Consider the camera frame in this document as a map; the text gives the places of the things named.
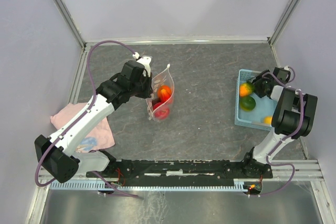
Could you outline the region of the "orange green mango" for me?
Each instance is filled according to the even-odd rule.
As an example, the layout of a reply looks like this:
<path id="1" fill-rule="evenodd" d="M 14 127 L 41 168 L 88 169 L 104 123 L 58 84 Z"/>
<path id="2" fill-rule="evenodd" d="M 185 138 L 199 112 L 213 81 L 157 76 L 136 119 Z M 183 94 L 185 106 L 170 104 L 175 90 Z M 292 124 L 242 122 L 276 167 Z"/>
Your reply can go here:
<path id="1" fill-rule="evenodd" d="M 240 97 L 249 96 L 254 92 L 254 90 L 255 90 L 255 87 L 252 83 L 250 83 L 250 82 L 242 83 L 239 86 L 239 96 Z"/>

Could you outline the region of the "orange round fruit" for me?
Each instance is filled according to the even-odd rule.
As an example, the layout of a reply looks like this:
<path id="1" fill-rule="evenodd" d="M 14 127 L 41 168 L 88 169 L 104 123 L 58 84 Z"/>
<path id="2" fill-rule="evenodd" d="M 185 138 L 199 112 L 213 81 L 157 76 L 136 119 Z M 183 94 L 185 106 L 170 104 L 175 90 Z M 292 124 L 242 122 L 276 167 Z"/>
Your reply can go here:
<path id="1" fill-rule="evenodd" d="M 158 91 L 157 91 L 157 96 L 161 100 L 168 100 L 172 95 L 172 90 L 169 86 L 163 85 L 160 86 Z"/>

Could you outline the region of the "green round fruit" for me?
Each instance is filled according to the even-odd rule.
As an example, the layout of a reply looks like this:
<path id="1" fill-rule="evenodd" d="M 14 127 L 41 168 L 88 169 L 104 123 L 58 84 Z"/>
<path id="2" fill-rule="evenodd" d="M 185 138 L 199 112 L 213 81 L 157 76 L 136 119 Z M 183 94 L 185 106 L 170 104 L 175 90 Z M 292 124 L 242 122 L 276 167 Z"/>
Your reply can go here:
<path id="1" fill-rule="evenodd" d="M 256 101 L 251 96 L 241 97 L 239 99 L 239 106 L 242 110 L 250 112 L 256 107 Z"/>

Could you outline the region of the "clear polka dot zip bag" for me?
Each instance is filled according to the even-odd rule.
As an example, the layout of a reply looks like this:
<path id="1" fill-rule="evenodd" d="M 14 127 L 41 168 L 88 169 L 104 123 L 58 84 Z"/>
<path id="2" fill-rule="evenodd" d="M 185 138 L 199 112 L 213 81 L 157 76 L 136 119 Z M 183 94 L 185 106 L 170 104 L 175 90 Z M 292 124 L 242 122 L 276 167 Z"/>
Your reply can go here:
<path id="1" fill-rule="evenodd" d="M 174 102 L 174 81 L 170 73 L 170 64 L 152 80 L 153 92 L 146 99 L 149 120 L 161 122 L 171 113 Z"/>

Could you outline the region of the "red round apple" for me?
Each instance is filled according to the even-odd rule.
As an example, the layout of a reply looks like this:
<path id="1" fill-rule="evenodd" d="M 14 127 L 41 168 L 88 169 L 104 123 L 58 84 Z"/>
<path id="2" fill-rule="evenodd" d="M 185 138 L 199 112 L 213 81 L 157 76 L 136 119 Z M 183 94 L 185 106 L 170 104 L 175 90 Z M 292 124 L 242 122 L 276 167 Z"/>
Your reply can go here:
<path id="1" fill-rule="evenodd" d="M 166 106 L 160 107 L 163 103 L 156 103 L 153 107 L 154 109 L 154 117 L 158 120 L 166 119 L 170 114 L 170 109 Z"/>

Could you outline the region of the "bright red fruit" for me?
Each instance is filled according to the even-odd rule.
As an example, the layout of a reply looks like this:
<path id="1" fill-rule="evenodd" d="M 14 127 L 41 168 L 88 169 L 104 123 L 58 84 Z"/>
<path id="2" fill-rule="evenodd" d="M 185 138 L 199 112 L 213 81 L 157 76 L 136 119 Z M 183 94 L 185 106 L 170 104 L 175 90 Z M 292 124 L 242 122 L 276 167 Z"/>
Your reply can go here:
<path id="1" fill-rule="evenodd" d="M 166 102 L 170 97 L 171 97 L 171 90 L 166 89 L 166 88 L 162 88 L 161 89 L 161 98 L 160 98 L 161 101 Z"/>

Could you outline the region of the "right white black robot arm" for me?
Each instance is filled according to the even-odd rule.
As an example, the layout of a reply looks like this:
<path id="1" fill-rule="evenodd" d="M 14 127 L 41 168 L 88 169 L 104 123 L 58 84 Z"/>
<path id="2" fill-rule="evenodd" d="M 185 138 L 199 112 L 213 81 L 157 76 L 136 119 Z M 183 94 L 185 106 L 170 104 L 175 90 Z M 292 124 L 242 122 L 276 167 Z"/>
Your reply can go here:
<path id="1" fill-rule="evenodd" d="M 240 109 L 251 112 L 257 103 L 252 97 L 267 97 L 276 107 L 270 121 L 270 132 L 264 140 L 247 152 L 241 164 L 246 177 L 269 177 L 274 166 L 272 159 L 287 144 L 307 136 L 313 127 L 318 97 L 303 93 L 289 84 L 296 77 L 291 66 L 265 70 L 258 75 L 237 83 L 237 103 Z"/>

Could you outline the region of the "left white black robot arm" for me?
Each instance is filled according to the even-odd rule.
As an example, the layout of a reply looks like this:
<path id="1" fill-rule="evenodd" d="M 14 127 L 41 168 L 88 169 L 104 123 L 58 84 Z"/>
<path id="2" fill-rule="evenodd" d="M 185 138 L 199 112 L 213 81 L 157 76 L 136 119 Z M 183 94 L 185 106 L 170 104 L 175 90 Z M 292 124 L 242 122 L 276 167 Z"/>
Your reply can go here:
<path id="1" fill-rule="evenodd" d="M 143 56 L 126 62 L 120 73 L 103 82 L 88 103 L 66 125 L 49 137 L 40 135 L 34 141 L 38 159 L 35 182 L 44 168 L 60 183 L 70 180 L 76 173 L 100 172 L 105 177 L 116 171 L 112 156 L 104 151 L 78 153 L 81 141 L 108 115 L 131 97 L 149 98 L 152 58 Z"/>

